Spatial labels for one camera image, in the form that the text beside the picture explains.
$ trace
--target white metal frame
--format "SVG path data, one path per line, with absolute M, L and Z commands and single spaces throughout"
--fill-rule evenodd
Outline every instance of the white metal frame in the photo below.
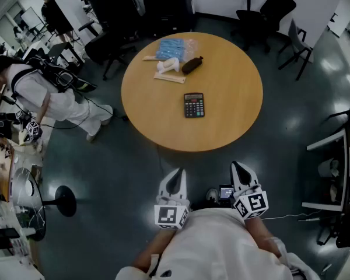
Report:
M 337 211 L 342 212 L 342 209 L 344 208 L 345 204 L 345 195 L 346 195 L 346 184 L 347 184 L 347 178 L 349 175 L 349 167 L 348 167 L 348 145 L 347 145 L 347 139 L 346 139 L 346 130 L 342 129 L 340 132 L 329 136 L 326 139 L 320 140 L 314 144 L 311 144 L 307 147 L 307 151 L 312 151 L 313 149 L 316 149 L 318 147 L 321 147 L 323 145 L 329 144 L 330 142 L 333 142 L 337 139 L 340 139 L 344 137 L 344 158 L 345 158 L 345 171 L 344 171 L 344 187 L 342 191 L 342 199 L 341 199 L 341 205 L 333 205 L 333 204 L 320 204 L 320 203 L 312 203 L 312 202 L 303 202 L 302 207 L 305 208 L 315 208 L 315 209 L 324 209 L 326 211 Z

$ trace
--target white box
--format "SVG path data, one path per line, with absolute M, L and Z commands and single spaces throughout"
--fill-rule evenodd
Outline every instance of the white box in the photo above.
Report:
M 258 217 L 268 210 L 266 192 L 252 193 L 240 196 L 233 204 L 244 220 Z
M 182 229 L 189 210 L 185 205 L 155 205 L 156 225 L 164 229 Z

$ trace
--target calculator keypad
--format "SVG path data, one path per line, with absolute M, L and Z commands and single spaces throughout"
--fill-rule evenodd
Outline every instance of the calculator keypad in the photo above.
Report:
M 186 100 L 184 103 L 184 114 L 187 118 L 205 116 L 204 101 L 202 99 Z

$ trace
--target small display screen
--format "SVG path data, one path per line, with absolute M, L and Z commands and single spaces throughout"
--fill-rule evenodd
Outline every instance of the small display screen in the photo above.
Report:
M 233 188 L 220 188 L 220 198 L 228 199 L 233 194 Z
M 186 94 L 185 95 L 185 99 L 186 100 L 191 100 L 191 99 L 201 99 L 202 98 L 202 94 Z

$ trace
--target white cable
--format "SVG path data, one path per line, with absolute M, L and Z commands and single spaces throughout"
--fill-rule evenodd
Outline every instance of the white cable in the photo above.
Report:
M 298 216 L 311 216 L 312 214 L 317 214 L 318 212 L 321 212 L 322 209 L 319 209 L 317 212 L 312 212 L 312 213 L 299 213 L 298 215 L 285 215 L 282 217 L 274 217 L 274 218 L 263 218 L 262 220 L 274 220 L 274 219 L 282 219 L 282 218 L 286 218 L 286 217 L 298 217 Z

